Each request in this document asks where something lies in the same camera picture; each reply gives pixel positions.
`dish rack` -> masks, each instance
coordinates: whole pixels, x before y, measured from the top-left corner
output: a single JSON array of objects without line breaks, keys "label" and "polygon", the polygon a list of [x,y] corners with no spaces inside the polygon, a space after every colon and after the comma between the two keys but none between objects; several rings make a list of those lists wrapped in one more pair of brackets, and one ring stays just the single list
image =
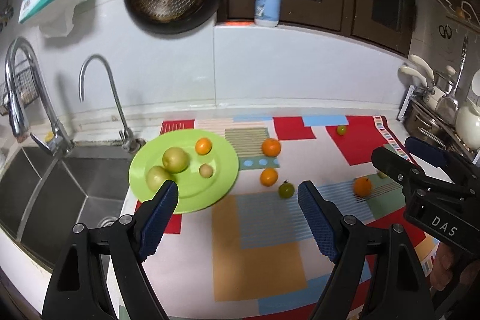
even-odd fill
[{"label": "dish rack", "polygon": [[[23,107],[27,107],[38,98],[38,91],[35,87],[32,68],[22,67],[22,64],[25,64],[25,61],[21,62],[16,67],[16,69],[21,68],[21,70],[16,72],[15,84],[17,85],[18,92],[20,92],[20,98],[22,100]],[[4,116],[7,115],[9,111],[8,91],[6,83],[0,84],[0,92],[0,115]]]}]

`blue gripper pad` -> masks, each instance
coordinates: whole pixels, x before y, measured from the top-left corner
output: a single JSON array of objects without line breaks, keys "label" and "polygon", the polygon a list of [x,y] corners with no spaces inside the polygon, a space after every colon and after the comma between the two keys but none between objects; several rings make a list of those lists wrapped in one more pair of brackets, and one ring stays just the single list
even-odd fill
[{"label": "blue gripper pad", "polygon": [[327,256],[331,262],[336,262],[339,259],[340,253],[335,245],[334,229],[309,190],[307,182],[303,182],[298,186],[298,203],[320,252]]},{"label": "blue gripper pad", "polygon": [[153,255],[157,250],[165,228],[170,221],[170,217],[177,207],[179,191],[175,182],[166,182],[158,191],[158,193],[160,192],[163,192],[164,194],[158,194],[161,199],[158,202],[157,207],[153,209],[152,214],[142,229],[140,250],[138,251],[138,257],[141,262],[144,262],[148,256]]},{"label": "blue gripper pad", "polygon": [[447,165],[443,151],[423,140],[409,137],[405,140],[405,148],[408,152],[425,160],[433,167],[445,167]]}]

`green plate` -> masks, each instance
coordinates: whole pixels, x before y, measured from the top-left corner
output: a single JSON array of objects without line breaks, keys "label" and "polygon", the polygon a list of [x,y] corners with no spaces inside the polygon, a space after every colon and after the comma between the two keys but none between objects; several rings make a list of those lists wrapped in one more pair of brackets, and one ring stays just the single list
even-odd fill
[{"label": "green plate", "polygon": [[[207,137],[212,141],[212,150],[204,156],[195,152],[198,139]],[[149,141],[136,154],[130,165],[130,188],[140,202],[153,198],[146,183],[148,170],[162,166],[163,153],[170,147],[180,147],[190,156],[190,165],[179,174],[174,174],[178,186],[178,205],[175,214],[199,211],[220,200],[237,179],[239,160],[231,144],[219,135],[201,129],[182,129],[167,132]],[[198,169],[204,163],[212,166],[210,178],[202,178]]]}]

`colorful tablecloth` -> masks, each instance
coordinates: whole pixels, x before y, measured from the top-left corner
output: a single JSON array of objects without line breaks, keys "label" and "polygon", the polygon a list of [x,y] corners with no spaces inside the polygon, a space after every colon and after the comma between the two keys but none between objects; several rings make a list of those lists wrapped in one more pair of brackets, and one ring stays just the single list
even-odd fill
[{"label": "colorful tablecloth", "polygon": [[[344,136],[337,134],[340,124],[347,125]],[[217,204],[173,216],[157,252],[144,263],[170,319],[309,317],[333,264],[320,254],[296,194],[280,199],[278,186],[260,184],[265,167],[278,170],[278,184],[289,180],[297,187],[311,180],[343,214],[353,214],[364,224],[384,228],[403,224],[425,274],[430,272],[435,241],[403,219],[401,187],[390,178],[380,178],[370,161],[378,146],[412,159],[384,117],[240,116],[164,121],[160,133],[183,128],[205,129],[228,139],[238,154],[240,171],[231,191]],[[277,158],[261,152],[268,137],[282,143]],[[368,176],[373,183],[373,193],[363,199],[352,192],[353,180],[360,176]],[[125,213],[133,212],[131,197],[129,191]],[[372,269],[367,259],[351,308],[353,318],[366,297]],[[119,318],[128,319],[121,299]]]}]

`sink drain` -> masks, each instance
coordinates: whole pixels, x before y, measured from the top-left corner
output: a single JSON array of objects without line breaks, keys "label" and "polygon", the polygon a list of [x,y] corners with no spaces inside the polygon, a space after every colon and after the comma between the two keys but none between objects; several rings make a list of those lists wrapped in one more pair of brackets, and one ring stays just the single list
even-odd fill
[{"label": "sink drain", "polygon": [[108,216],[105,217],[102,221],[100,221],[97,225],[97,228],[103,228],[104,226],[111,226],[114,222],[116,222],[118,217]]}]

